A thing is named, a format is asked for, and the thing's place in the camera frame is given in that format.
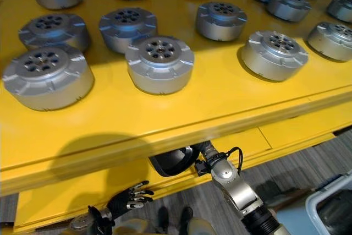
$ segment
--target yellow workbench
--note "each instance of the yellow workbench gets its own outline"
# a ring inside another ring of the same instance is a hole
[[[244,153],[243,168],[249,168],[294,151],[333,139],[333,131],[352,124],[352,101],[300,117],[286,119],[212,140],[219,151],[239,146]],[[231,161],[237,163],[233,154]],[[30,231],[67,220],[87,211],[88,205],[104,206],[115,193],[143,180],[160,198],[208,182],[211,176],[198,177],[193,167],[173,177],[161,177],[148,159],[138,159],[72,178],[56,184],[21,192],[14,230]]]
[[[51,11],[35,0],[0,1],[3,72],[12,57],[25,52],[18,29]],[[216,42],[195,32],[197,7],[207,1],[231,2],[245,11],[248,22],[238,40]],[[319,21],[336,22],[324,13],[330,0],[310,2],[312,10],[299,23],[272,17],[255,0],[84,0],[65,10],[81,16],[91,34],[92,46],[85,56],[95,76],[94,87],[70,107],[38,112],[21,105],[1,82],[1,195],[351,100],[352,62],[322,58],[303,41]],[[173,35],[194,51],[192,77],[182,91],[164,96],[141,92],[128,76],[124,57],[104,45],[98,22],[102,15],[123,7],[155,13],[160,34]],[[282,83],[251,75],[241,66],[239,55],[248,36],[257,30],[277,30],[295,38],[309,53],[308,63]],[[250,146],[247,151],[261,148]]]

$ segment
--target gray carpet floor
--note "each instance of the gray carpet floor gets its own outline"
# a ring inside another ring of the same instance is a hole
[[[316,187],[326,179],[352,169],[352,130],[337,138],[313,146],[303,151],[284,156],[244,170],[245,180],[255,188],[263,200],[291,188]],[[17,196],[0,199],[0,222],[12,222],[15,218]],[[247,235],[240,221],[234,216],[223,199],[222,193],[212,184],[206,183],[195,188],[158,199],[143,209],[131,210],[117,223],[137,217],[150,221],[150,231],[157,223],[157,211],[166,206],[170,215],[171,234],[176,234],[179,217],[184,206],[194,210],[194,216],[208,220],[217,234]],[[62,229],[41,231],[40,235],[59,234]]]

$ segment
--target person's leg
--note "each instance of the person's leg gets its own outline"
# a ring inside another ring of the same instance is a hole
[[[208,221],[194,217],[188,223],[188,235],[216,235],[216,232]]]
[[[188,224],[193,218],[193,210],[189,206],[186,206],[182,210],[181,218],[180,218],[180,231],[179,235],[187,235]]]
[[[148,227],[148,221],[140,218],[131,218],[118,225],[115,229],[114,234],[131,234],[131,233],[142,233]]]

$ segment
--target mounting hole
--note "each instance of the mounting hole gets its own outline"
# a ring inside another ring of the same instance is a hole
[[[37,68],[35,66],[29,67],[27,69],[28,72],[34,72]]]
[[[50,66],[48,66],[48,65],[44,65],[42,67],[42,71],[46,71],[46,70],[49,70],[49,69],[50,69]]]

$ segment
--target silver robot arm segment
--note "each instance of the silver robot arm segment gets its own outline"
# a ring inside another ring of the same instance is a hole
[[[210,141],[192,145],[199,149],[205,158],[214,184],[223,192],[236,216],[252,235],[290,235],[278,223],[263,201],[239,176],[235,166],[227,161],[227,155],[220,153]]]

